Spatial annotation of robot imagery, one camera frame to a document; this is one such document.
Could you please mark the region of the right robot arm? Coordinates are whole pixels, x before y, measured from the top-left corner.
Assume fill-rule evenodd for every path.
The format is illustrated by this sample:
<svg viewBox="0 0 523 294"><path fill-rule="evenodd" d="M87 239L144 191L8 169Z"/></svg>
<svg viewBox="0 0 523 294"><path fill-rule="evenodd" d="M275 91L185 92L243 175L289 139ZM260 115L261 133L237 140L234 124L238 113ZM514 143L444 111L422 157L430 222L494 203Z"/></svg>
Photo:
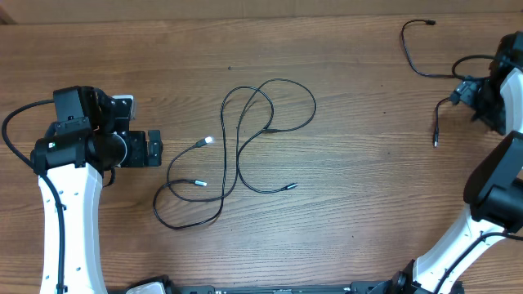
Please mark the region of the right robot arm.
<svg viewBox="0 0 523 294"><path fill-rule="evenodd" d="M462 293L459 277L483 253L504 239L522 239L522 33L504 36L486 59L487 77L451 71L460 84L446 100L468 105L473 118L503 140L469 176L458 219L427 253L373 293Z"/></svg>

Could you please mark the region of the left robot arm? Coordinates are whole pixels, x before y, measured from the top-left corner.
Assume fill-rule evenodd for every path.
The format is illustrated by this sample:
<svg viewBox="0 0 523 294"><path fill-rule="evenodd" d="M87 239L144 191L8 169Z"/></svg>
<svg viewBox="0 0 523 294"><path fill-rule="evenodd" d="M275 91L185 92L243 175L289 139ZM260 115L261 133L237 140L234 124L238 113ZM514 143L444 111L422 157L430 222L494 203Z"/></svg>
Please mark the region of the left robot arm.
<svg viewBox="0 0 523 294"><path fill-rule="evenodd" d="M136 102L74 86L53 93L57 120L31 160L44 206L42 293L105 293L98 212L103 177L117 167L158 167L160 132L132 131Z"/></svg>

